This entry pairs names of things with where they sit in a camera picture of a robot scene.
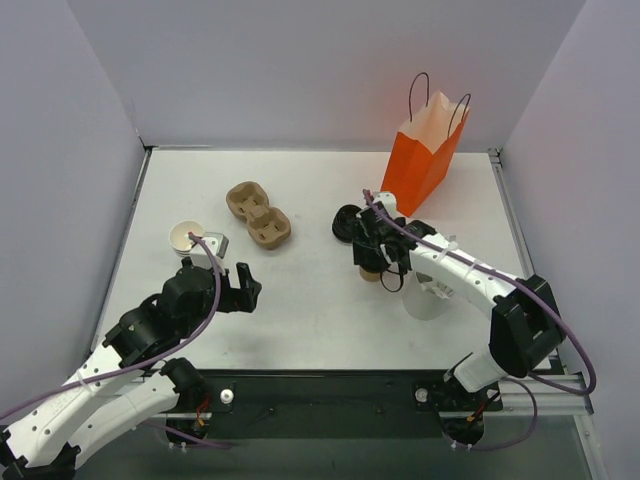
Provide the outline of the single brown paper cup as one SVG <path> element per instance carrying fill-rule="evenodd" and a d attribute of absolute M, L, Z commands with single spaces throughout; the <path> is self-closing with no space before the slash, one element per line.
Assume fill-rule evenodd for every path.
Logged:
<path fill-rule="evenodd" d="M 360 277 L 367 282 L 379 282 L 381 277 L 379 273 L 370 272 L 363 267 L 359 268 Z"/>

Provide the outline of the brown pulp cup carrier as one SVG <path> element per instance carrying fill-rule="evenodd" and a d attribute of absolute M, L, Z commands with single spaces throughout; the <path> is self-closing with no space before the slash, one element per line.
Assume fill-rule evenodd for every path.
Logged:
<path fill-rule="evenodd" d="M 262 186 L 253 181 L 242 182 L 226 194 L 230 212 L 245 223 L 251 239 L 265 250 L 274 250 L 287 241 L 292 233 L 289 218 L 270 205 Z"/>

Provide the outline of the orange paper bag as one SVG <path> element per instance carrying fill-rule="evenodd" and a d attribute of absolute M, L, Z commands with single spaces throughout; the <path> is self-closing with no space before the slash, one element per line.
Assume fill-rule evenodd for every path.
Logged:
<path fill-rule="evenodd" d="M 466 124 L 471 95 L 449 100 L 441 91 L 430 90 L 425 79 L 425 103 L 417 110 L 409 104 L 409 117 L 399 127 L 380 189 L 392 193 L 397 209 L 413 215 L 445 179 Z"/>

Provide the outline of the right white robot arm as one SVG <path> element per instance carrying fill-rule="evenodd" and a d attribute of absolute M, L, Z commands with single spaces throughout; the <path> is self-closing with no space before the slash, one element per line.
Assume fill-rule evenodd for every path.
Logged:
<path fill-rule="evenodd" d="M 511 375 L 528 376 L 566 338 L 552 317 L 557 306 L 549 284 L 537 275 L 517 278 L 477 261 L 432 226 L 391 220 L 371 208 L 351 221 L 354 263 L 381 274 L 395 265 L 404 275 L 426 275 L 453 291 L 490 320 L 488 344 L 449 370 L 446 401 L 464 408 L 479 390 Z"/>

